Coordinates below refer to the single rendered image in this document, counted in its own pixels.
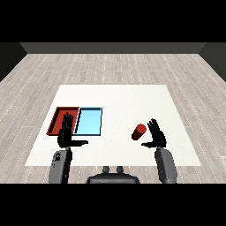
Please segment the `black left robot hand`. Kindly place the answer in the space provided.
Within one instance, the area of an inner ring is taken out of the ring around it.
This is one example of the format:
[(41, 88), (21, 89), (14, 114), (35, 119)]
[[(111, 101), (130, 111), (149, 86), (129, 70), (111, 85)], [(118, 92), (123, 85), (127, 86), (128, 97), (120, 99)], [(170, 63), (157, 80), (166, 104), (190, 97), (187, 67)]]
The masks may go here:
[(71, 114), (64, 114), (62, 128), (57, 136), (57, 143), (60, 147), (81, 147), (88, 143), (87, 140), (72, 140), (72, 121), (73, 116)]

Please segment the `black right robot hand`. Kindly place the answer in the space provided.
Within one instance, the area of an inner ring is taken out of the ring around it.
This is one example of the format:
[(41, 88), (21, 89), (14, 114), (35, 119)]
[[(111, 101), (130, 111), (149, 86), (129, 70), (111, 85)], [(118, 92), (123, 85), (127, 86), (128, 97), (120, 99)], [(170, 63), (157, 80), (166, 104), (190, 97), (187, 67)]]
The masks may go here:
[(152, 135), (152, 141), (142, 143), (142, 146), (152, 148), (152, 147), (166, 147), (167, 141), (164, 133), (160, 130), (160, 127), (155, 119), (151, 119), (147, 123), (148, 129)]

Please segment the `red shallow open box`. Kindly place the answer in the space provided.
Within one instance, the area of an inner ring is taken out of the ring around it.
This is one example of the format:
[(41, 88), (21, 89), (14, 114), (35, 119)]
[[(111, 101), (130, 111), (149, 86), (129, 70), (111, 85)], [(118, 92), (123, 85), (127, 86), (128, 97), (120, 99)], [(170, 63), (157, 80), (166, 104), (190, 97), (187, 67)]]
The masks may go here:
[(46, 132), (49, 136), (57, 136), (62, 128), (64, 115), (68, 114), (73, 117), (72, 128), (75, 128), (76, 119), (79, 114), (79, 107), (57, 107)]

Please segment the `red can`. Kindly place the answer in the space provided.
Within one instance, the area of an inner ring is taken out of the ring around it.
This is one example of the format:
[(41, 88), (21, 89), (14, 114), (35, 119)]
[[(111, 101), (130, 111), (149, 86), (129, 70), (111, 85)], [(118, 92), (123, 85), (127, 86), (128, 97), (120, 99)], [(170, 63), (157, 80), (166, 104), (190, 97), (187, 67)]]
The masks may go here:
[(146, 131), (147, 131), (147, 128), (145, 125), (138, 124), (132, 133), (132, 139), (138, 140)]

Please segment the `light blue shallow open box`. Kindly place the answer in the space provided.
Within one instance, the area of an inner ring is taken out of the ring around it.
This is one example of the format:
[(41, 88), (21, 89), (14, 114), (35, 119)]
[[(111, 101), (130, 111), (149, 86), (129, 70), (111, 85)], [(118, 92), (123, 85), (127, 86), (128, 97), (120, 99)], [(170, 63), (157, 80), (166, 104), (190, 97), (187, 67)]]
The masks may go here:
[(102, 108), (82, 107), (76, 119), (75, 136), (100, 136), (102, 128)]

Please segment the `dark grey robot body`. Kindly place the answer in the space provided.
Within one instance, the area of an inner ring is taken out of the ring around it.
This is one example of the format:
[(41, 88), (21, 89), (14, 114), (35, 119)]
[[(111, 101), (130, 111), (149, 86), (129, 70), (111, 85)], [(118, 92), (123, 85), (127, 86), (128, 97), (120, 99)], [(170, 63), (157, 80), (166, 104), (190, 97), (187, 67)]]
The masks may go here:
[(109, 166), (104, 166), (101, 174), (87, 179), (87, 184), (139, 184), (139, 179), (125, 174), (122, 166), (117, 166), (116, 173), (110, 173)]

